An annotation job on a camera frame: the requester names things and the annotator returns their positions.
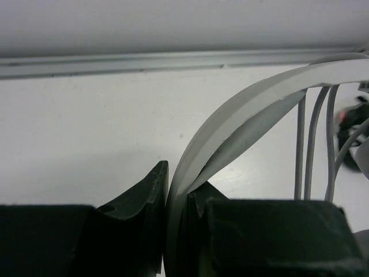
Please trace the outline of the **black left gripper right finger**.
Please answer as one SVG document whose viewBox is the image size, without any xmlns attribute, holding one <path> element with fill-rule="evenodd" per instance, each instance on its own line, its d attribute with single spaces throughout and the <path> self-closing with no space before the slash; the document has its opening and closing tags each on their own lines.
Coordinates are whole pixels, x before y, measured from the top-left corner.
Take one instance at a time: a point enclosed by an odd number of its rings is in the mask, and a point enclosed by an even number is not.
<svg viewBox="0 0 369 277">
<path fill-rule="evenodd" d="M 180 232 L 181 276 L 367 276 L 344 211 L 325 201 L 228 199 L 192 191 Z"/>
</svg>

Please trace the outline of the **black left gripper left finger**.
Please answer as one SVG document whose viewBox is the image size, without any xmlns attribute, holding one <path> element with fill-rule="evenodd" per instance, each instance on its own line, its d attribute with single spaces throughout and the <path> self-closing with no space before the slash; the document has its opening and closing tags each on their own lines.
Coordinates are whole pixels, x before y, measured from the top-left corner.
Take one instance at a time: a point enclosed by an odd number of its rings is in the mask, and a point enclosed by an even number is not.
<svg viewBox="0 0 369 277">
<path fill-rule="evenodd" d="M 2 205 L 2 276 L 156 276 L 168 162 L 100 207 Z"/>
</svg>

